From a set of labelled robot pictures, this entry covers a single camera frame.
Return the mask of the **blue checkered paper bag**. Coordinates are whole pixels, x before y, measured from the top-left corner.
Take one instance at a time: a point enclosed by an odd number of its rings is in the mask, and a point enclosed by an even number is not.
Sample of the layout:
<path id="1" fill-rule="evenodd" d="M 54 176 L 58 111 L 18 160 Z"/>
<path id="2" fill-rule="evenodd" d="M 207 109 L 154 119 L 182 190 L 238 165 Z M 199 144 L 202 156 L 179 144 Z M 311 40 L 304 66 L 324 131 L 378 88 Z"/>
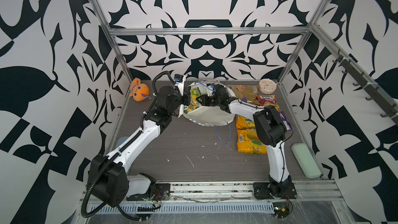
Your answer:
<path id="1" fill-rule="evenodd" d="M 201 94 L 205 94 L 208 96 L 213 95 L 215 91 L 215 85 L 222 85 L 224 86 L 230 96 L 234 96 L 235 94 L 233 91 L 225 84 L 218 80 L 202 80 L 196 82 L 188 82 L 187 86 L 185 87 L 186 93 L 190 96 L 190 90 L 192 88 L 198 87 L 201 91 Z M 233 122 L 235 116 L 233 114 L 227 113 L 222 111 L 220 107 L 208 107 L 208 106 L 201 106 L 194 111 L 191 111 L 187 114 L 183 112 L 184 108 L 180 109 L 179 115 L 184 116 L 189 121 L 198 124 L 203 127 L 214 127 L 216 132 L 218 133 L 218 127 L 221 126 L 228 126 L 229 129 L 231 128 L 230 124 Z"/>

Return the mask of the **green snack packet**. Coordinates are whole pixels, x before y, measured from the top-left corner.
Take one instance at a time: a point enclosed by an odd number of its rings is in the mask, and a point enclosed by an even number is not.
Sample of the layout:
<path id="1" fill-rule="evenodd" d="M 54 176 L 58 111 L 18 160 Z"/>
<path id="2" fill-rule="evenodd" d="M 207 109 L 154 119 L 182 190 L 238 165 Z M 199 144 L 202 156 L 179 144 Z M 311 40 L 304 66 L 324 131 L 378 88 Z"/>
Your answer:
<path id="1" fill-rule="evenodd" d="M 198 87 L 192 88 L 190 90 L 190 103 L 189 106 L 185 106 L 183 112 L 185 114 L 196 110 L 197 108 L 201 107 L 202 105 L 197 101 L 197 97 L 200 97 L 201 91 Z"/>

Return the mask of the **gold snack packet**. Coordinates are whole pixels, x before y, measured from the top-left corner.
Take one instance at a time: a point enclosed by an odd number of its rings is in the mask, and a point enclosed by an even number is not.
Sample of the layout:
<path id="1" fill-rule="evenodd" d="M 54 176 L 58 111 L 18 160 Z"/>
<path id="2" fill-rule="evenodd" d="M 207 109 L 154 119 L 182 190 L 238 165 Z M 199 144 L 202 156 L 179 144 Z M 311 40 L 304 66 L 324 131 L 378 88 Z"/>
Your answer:
<path id="1" fill-rule="evenodd" d="M 253 104 L 257 97 L 257 87 L 255 85 L 229 85 L 235 96 L 241 101 Z"/>

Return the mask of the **yellow snack packet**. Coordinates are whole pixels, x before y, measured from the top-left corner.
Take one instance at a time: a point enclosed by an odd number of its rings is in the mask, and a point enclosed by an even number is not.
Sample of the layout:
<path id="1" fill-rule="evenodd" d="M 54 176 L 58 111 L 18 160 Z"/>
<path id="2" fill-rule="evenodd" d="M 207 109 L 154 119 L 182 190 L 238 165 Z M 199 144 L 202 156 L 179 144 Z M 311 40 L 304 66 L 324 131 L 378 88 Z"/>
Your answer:
<path id="1" fill-rule="evenodd" d="M 241 115 L 236 115 L 236 128 L 238 130 L 254 129 L 255 123 Z"/>
<path id="2" fill-rule="evenodd" d="M 237 131 L 237 150 L 247 154 L 267 154 L 266 146 L 259 140 L 255 129 L 244 129 Z"/>

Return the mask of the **Fox's fruits candy packet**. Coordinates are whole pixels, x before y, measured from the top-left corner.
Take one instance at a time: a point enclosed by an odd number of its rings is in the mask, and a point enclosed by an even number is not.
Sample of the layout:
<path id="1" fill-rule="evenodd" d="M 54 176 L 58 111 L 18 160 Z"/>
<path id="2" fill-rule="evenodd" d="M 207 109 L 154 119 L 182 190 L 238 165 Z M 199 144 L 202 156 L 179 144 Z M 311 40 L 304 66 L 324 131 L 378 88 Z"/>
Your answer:
<path id="1" fill-rule="evenodd" d="M 256 100 L 259 106 L 273 106 L 277 111 L 280 111 L 276 95 L 257 95 Z"/>

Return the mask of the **purple snack packet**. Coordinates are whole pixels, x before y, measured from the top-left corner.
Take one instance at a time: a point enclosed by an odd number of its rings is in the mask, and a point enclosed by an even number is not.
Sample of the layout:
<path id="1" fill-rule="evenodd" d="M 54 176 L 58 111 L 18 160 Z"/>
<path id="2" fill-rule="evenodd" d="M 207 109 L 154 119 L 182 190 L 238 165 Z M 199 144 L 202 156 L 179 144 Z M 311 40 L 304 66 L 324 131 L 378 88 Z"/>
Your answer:
<path id="1" fill-rule="evenodd" d="M 292 131 L 293 130 L 293 126 L 290 122 L 290 120 L 288 119 L 288 117 L 286 116 L 284 111 L 280 111 L 279 112 L 279 116 L 283 122 L 283 124 L 285 125 L 287 131 Z"/>

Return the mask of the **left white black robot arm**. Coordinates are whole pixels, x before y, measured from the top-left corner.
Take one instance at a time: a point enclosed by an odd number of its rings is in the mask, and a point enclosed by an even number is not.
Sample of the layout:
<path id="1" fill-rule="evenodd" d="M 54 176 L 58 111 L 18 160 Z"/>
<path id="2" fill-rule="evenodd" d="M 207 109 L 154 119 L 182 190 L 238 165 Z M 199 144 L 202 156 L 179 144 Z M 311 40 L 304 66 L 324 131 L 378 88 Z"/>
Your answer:
<path id="1" fill-rule="evenodd" d="M 141 152 L 168 127 L 173 114 L 182 112 L 188 104 L 189 96 L 184 92 L 183 83 L 160 88 L 150 108 L 144 112 L 140 127 L 115 150 L 92 160 L 82 205 L 86 206 L 91 196 L 111 207 L 132 196 L 150 198 L 156 180 L 145 173 L 129 178 L 127 173 Z"/>

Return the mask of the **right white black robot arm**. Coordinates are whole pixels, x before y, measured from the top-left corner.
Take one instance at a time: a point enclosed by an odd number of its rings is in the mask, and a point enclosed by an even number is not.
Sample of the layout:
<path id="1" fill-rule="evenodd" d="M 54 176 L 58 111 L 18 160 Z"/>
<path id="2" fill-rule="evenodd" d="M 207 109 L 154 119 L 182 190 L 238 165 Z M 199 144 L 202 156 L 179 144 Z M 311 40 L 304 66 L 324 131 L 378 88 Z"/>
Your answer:
<path id="1" fill-rule="evenodd" d="M 275 192 L 281 192 L 292 184 L 285 156 L 287 128 L 279 112 L 273 106 L 259 107 L 245 103 L 237 97 L 230 96 L 227 89 L 216 85 L 211 95 L 203 94 L 197 101 L 208 107 L 219 107 L 221 110 L 252 120 L 257 137 L 266 146 L 269 160 L 269 182 Z"/>

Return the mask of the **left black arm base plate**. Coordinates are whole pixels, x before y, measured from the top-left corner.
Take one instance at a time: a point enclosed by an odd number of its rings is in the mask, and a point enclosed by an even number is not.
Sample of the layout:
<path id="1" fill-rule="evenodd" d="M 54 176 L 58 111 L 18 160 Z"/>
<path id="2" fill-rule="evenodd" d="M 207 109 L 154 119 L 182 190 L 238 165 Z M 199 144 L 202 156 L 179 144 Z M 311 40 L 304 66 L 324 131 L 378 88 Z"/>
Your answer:
<path id="1" fill-rule="evenodd" d="M 132 195 L 126 198 L 127 201 L 161 201 L 170 196 L 171 185 L 155 183 L 150 186 L 145 194 Z"/>

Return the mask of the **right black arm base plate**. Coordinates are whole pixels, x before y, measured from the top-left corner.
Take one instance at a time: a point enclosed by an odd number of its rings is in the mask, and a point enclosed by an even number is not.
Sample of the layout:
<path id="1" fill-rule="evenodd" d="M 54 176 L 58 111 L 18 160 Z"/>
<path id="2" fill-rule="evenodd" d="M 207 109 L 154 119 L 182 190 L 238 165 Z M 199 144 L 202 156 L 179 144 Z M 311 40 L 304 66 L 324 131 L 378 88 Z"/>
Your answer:
<path id="1" fill-rule="evenodd" d="M 253 183 L 254 197 L 258 200 L 265 199 L 295 199 L 297 191 L 294 183 L 288 180 L 280 183 Z"/>

